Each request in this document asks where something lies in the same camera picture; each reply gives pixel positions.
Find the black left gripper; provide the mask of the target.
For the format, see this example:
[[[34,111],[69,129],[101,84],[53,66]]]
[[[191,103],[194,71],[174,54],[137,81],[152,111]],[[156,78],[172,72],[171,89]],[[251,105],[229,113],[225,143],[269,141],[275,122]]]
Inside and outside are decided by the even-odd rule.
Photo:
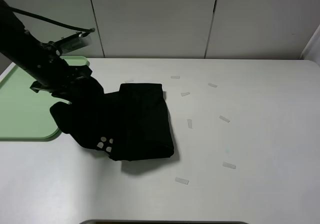
[[[69,65],[64,59],[34,58],[29,74],[35,79],[30,89],[50,93],[53,97],[79,102],[93,97],[92,70],[88,65]]]

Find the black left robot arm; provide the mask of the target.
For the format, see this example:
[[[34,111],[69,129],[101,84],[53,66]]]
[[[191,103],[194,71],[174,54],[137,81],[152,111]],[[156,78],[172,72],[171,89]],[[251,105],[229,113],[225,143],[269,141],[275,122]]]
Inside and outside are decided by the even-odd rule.
[[[70,29],[76,33],[59,41],[37,40],[17,14]],[[83,47],[83,38],[95,29],[67,25],[0,1],[0,52],[34,78],[30,89],[48,92],[70,102],[94,96],[92,71],[88,66],[70,66],[61,55]]]

